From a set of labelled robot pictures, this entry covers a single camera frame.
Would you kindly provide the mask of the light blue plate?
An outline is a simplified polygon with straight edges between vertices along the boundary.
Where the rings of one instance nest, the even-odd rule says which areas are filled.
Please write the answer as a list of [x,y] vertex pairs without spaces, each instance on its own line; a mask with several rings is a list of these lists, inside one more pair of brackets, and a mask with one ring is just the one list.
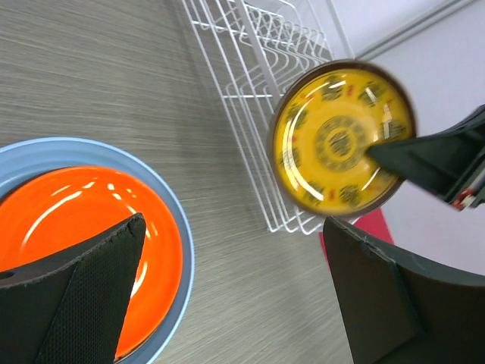
[[151,363],[189,301],[194,246],[170,187],[133,155],[95,140],[48,137],[1,149],[1,268],[11,270],[141,213],[146,230],[115,359]]

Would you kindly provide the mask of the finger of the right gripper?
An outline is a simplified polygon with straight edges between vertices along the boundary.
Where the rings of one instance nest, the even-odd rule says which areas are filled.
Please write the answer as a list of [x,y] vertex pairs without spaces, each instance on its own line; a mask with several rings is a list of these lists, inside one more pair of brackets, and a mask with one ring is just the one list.
[[377,144],[366,154],[459,211],[484,203],[483,105],[439,133]]

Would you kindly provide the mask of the yellow patterned plate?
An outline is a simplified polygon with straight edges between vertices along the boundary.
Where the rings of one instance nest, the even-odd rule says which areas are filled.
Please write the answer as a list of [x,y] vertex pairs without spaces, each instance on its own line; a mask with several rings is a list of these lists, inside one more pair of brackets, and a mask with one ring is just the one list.
[[300,209],[353,218],[379,208],[402,184],[367,150],[416,132],[413,104],[391,73],[364,61],[331,61],[281,97],[267,154],[278,187]]

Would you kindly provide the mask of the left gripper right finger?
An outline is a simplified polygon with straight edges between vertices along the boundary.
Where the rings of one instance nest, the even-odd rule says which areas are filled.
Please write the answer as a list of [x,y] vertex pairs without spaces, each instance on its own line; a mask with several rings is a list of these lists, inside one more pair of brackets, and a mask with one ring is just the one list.
[[323,228],[355,363],[482,363],[484,277],[337,218]]

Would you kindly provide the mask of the orange plate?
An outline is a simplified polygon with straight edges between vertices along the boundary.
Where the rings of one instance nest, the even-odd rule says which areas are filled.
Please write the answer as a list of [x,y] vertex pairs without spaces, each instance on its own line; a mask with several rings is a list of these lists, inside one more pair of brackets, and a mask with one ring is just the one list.
[[183,271],[179,230],[161,197],[141,180],[105,167],[64,168],[36,177],[1,203],[1,269],[41,259],[140,212],[145,240],[116,358],[162,323]]

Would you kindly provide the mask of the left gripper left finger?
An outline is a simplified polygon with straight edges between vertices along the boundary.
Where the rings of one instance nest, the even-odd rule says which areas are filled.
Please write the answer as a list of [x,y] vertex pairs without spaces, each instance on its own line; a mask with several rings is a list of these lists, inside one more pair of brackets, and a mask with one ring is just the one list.
[[142,254],[140,213],[1,273],[3,363],[112,363]]

